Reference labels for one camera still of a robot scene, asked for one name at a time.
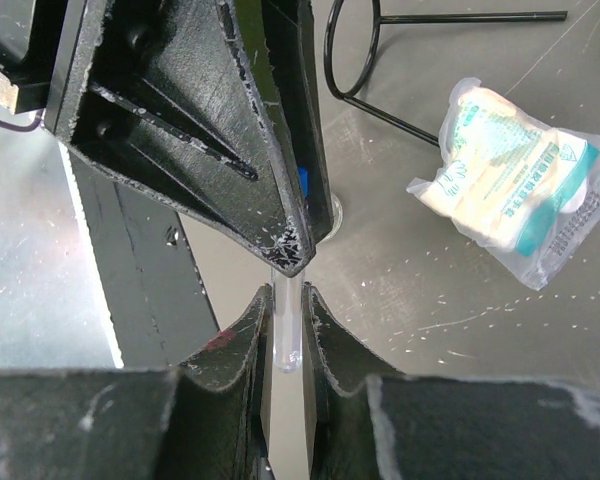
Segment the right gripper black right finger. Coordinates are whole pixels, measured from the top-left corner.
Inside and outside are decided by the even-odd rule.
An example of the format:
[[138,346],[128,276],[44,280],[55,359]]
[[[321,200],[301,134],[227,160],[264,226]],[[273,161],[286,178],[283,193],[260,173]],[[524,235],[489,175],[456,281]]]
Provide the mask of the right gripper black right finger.
[[303,395],[311,479],[378,479],[366,377],[398,370],[329,310],[319,290],[302,286]]

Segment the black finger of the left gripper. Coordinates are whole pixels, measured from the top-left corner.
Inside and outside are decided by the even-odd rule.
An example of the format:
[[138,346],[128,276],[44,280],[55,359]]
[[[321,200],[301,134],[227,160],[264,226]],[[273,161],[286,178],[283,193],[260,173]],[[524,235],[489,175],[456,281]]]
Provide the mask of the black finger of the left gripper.
[[286,276],[314,257],[264,1],[83,1],[59,125],[80,160]]

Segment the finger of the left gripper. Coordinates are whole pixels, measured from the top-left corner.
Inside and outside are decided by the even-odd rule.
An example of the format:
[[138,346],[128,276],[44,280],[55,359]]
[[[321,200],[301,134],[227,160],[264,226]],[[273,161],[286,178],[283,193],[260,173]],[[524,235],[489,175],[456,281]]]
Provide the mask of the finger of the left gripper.
[[297,167],[306,171],[301,188],[316,242],[328,236],[333,208],[322,137],[309,1],[264,1],[262,15],[273,78],[281,96]]

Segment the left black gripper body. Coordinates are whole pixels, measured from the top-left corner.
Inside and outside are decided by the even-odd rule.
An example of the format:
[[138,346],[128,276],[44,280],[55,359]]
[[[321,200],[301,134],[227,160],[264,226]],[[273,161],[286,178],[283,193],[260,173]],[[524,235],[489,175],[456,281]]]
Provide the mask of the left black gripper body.
[[84,13],[83,1],[0,1],[0,106],[36,114],[27,126],[0,119],[0,128],[58,128]]

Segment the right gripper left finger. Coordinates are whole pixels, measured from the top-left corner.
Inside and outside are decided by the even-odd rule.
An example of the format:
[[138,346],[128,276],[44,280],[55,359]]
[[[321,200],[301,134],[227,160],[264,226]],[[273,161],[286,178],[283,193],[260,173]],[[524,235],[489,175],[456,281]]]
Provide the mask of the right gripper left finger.
[[273,292],[261,286],[244,313],[174,371],[156,479],[271,479]]

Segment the blue capped test tube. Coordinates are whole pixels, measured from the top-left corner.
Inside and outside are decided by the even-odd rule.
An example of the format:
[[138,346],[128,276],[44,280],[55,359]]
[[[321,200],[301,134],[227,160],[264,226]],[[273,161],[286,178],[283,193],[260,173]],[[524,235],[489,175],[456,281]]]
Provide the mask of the blue capped test tube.
[[271,270],[273,287],[273,361],[283,373],[302,365],[302,291],[305,272],[289,278]]

